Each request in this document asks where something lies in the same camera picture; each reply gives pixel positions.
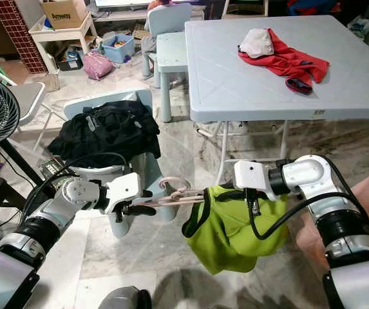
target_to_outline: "person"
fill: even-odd
[[[147,11],[150,11],[160,5],[170,5],[171,1],[170,0],[153,0],[152,2],[150,2],[150,4],[147,7]]]
[[[148,13],[152,10],[160,10],[169,5],[173,5],[170,0],[153,0],[147,7],[147,16]],[[146,20],[146,24],[144,25],[144,29],[149,31],[148,19]],[[156,52],[156,39],[151,35],[147,37],[143,37],[141,39],[141,52],[143,54],[148,54],[150,52]]]

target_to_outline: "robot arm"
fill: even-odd
[[[54,199],[45,201],[13,233],[0,241],[0,309],[22,308],[39,280],[46,254],[72,223],[79,210],[109,214],[141,197],[137,173],[115,178],[105,186],[80,178],[67,180]]]
[[[270,200],[289,192],[306,200],[320,194],[342,192],[332,181],[330,162],[308,155],[272,169],[257,162],[234,165],[234,186],[245,189],[253,216],[260,215],[250,190],[264,192]],[[339,196],[311,203],[308,211],[325,246],[330,271],[323,285],[331,308],[369,308],[369,220],[362,207]]]

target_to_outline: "black jacket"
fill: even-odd
[[[97,108],[84,108],[64,123],[60,135],[48,146],[53,155],[73,160],[91,153],[112,151],[127,161],[141,153],[160,158],[157,123],[146,107],[137,101],[108,102]],[[77,167],[122,165],[115,156],[96,156],[75,164]]]

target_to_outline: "blue plastic bin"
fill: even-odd
[[[126,43],[119,47],[113,47],[114,43],[125,41]],[[104,54],[112,62],[124,63],[128,61],[128,56],[134,55],[134,37],[125,34],[117,34],[114,37],[102,42],[102,47],[104,49]]]

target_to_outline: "wall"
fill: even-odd
[[[17,3],[18,9],[28,29],[30,29],[44,15],[38,0],[14,1]]]
[[[38,4],[38,0],[33,0],[33,3]],[[46,72],[44,61],[14,0],[0,0],[0,21],[27,70],[30,73]]]

